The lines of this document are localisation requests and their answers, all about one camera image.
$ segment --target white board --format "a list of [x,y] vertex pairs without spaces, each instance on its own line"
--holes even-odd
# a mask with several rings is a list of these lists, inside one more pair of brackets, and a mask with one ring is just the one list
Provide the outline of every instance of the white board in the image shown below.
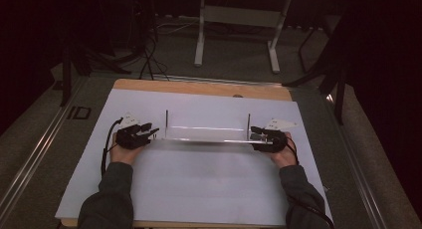
[[[219,128],[264,127],[272,118],[295,122],[289,132],[309,182],[326,198],[294,102],[112,90],[69,182],[57,218],[78,218],[82,203],[98,191],[110,126],[127,112],[165,133],[171,125]],[[133,166],[134,220],[285,225],[288,209],[278,168],[249,144],[154,140]],[[326,214],[330,216],[326,205]]]

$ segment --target human arm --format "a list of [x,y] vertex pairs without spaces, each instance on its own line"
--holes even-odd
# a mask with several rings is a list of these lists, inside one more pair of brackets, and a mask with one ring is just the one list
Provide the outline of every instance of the human arm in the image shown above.
[[[292,136],[286,132],[289,146],[296,151]],[[275,153],[266,153],[280,169],[279,176],[289,201],[286,223],[290,229],[328,229],[327,222],[322,219],[325,208],[324,201],[317,190],[308,182],[304,168],[298,165],[294,153],[285,147]],[[311,208],[320,212],[311,212]]]
[[131,165],[142,150],[143,146],[128,150],[119,145],[111,149],[111,163],[99,184],[99,192],[84,202],[78,219],[78,228],[132,228]]

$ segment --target long sleeve shirt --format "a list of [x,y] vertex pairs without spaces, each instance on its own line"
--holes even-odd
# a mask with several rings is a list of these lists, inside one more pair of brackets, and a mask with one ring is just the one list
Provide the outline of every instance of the long sleeve shirt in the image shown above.
[[[99,185],[100,191],[90,196],[83,204],[78,220],[82,229],[130,229],[133,223],[133,206],[130,186],[133,169],[130,165],[111,163]],[[288,198],[324,212],[324,201],[315,188],[308,183],[301,166],[287,166],[280,169],[280,179]],[[324,220],[289,199],[290,208],[286,215],[290,229],[327,229]]]

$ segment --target white desk leg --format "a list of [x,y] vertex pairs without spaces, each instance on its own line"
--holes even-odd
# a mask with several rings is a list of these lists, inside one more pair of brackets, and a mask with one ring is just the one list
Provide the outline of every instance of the white desk leg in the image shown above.
[[204,13],[205,12],[205,0],[201,0],[201,9],[199,10],[199,36],[198,43],[196,44],[196,53],[195,53],[195,67],[202,66],[202,56],[204,55]]
[[268,42],[268,51],[270,53],[271,68],[273,73],[278,74],[280,72],[279,60],[277,59],[276,45],[279,41],[280,34],[282,33],[283,24],[285,23],[286,16],[288,14],[289,6],[292,0],[286,0],[283,6],[283,11],[280,13],[279,22],[276,27],[276,35],[273,41]]

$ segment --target black glove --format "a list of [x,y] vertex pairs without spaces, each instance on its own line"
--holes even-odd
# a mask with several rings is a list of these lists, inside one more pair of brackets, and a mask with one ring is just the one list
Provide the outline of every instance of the black glove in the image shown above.
[[279,152],[283,150],[288,144],[286,135],[279,130],[264,129],[256,126],[251,126],[252,140],[261,140],[271,143],[251,143],[254,150],[262,152]]
[[143,125],[132,125],[117,131],[115,142],[126,149],[135,149],[151,142],[148,139],[151,135],[159,131],[159,128],[151,130],[152,123]]

